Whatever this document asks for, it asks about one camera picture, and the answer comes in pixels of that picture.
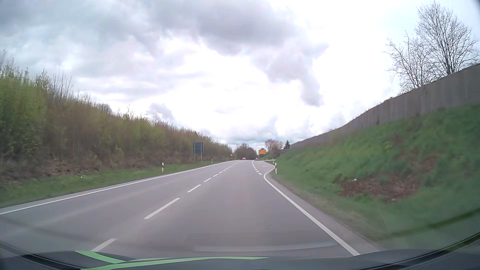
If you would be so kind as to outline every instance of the dirt patch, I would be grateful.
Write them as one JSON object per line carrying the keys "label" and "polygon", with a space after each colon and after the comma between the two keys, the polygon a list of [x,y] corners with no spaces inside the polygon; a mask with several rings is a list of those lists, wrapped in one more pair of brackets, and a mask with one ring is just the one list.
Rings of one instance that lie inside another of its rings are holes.
{"label": "dirt patch", "polygon": [[352,197],[358,194],[382,196],[385,202],[395,202],[415,194],[420,188],[420,176],[429,172],[435,166],[437,157],[430,157],[422,162],[411,161],[416,169],[407,176],[401,177],[394,174],[376,175],[364,179],[340,181],[339,194]]}

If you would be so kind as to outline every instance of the car hood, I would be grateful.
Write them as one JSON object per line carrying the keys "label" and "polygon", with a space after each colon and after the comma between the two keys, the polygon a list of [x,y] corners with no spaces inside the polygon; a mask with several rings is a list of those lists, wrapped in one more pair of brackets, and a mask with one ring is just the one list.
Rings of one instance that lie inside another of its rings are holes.
{"label": "car hood", "polygon": [[[449,256],[449,263],[438,263],[438,258]],[[380,251],[348,258],[296,258],[296,257],[195,257],[195,258],[130,258],[115,254],[93,251],[61,251],[40,254],[26,254],[4,258],[0,269],[63,269],[63,270],[113,270],[113,269],[163,269],[163,270],[358,270],[358,269],[470,269],[480,266],[477,254],[402,249]]]}

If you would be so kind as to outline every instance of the treeline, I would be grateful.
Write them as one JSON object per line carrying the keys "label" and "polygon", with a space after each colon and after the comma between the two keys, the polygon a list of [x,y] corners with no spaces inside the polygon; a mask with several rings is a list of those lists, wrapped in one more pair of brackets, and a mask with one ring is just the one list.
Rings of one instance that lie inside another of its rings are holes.
{"label": "treeline", "polygon": [[0,176],[39,176],[54,160],[73,169],[191,163],[193,142],[204,157],[224,159],[231,148],[189,128],[114,112],[74,95],[63,76],[30,78],[0,54]]}
{"label": "treeline", "polygon": [[257,151],[255,151],[255,149],[250,147],[248,144],[242,143],[241,145],[237,146],[233,155],[235,159],[246,158],[248,160],[254,160],[257,158]]}

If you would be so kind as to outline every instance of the gray cloud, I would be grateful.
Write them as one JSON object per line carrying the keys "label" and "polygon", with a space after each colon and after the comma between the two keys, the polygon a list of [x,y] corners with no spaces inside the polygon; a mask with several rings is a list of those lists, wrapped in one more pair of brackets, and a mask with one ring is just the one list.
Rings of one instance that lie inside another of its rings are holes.
{"label": "gray cloud", "polygon": [[225,55],[246,54],[273,82],[299,80],[301,98],[322,105],[312,62],[328,47],[308,39],[289,10],[275,10],[266,0],[142,1],[153,21],[173,35],[202,40]]}
{"label": "gray cloud", "polygon": [[[311,42],[295,20],[292,11],[275,9],[267,0],[1,0],[0,45],[32,72],[57,70],[73,55],[73,76],[125,76],[162,84],[174,72],[160,78],[156,72],[174,70],[193,53],[179,48],[166,54],[162,43],[186,38],[223,55],[251,57],[272,82],[299,80],[303,101],[320,106],[312,62],[327,46]],[[135,58],[145,52],[155,60]],[[170,81],[176,85],[184,80]],[[162,93],[171,89],[160,88]]]}
{"label": "gray cloud", "polygon": [[172,123],[175,120],[175,118],[173,117],[172,111],[166,107],[165,103],[150,104],[150,106],[148,106],[145,116],[158,118],[169,123]]}

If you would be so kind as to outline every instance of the road curve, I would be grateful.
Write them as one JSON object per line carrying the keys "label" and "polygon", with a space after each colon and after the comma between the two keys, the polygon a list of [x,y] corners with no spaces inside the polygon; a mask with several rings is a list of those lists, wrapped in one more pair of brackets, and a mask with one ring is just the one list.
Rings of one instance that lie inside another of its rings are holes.
{"label": "road curve", "polygon": [[28,252],[134,258],[378,251],[271,179],[272,169],[229,161],[0,209],[0,240]]}

